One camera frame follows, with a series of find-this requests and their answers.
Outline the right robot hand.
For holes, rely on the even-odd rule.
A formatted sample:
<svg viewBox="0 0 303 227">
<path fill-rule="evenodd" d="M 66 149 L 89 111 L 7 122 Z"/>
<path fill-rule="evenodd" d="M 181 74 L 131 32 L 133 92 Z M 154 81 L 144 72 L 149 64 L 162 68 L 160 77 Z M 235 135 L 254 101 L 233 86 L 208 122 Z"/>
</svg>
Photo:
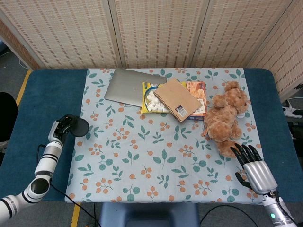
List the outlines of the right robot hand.
<svg viewBox="0 0 303 227">
<path fill-rule="evenodd" d="M 252 145 L 234 144 L 230 147 L 236 156 L 247 180 L 243 180 L 240 174 L 236 177 L 240 184 L 252 189 L 258 195 L 265 195 L 277 191 L 277 183 L 266 162 Z"/>
</svg>

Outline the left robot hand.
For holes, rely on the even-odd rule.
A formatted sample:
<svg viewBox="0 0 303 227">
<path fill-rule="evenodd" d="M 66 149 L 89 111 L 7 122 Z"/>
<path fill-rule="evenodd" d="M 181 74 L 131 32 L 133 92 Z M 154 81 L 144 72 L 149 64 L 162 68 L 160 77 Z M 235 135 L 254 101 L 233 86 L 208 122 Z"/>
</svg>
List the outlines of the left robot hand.
<svg viewBox="0 0 303 227">
<path fill-rule="evenodd" d="M 48 140 L 50 142 L 59 142 L 63 146 L 69 131 L 76 124 L 76 120 L 77 116 L 67 114 L 59 120 L 54 121 L 48 134 Z"/>
</svg>

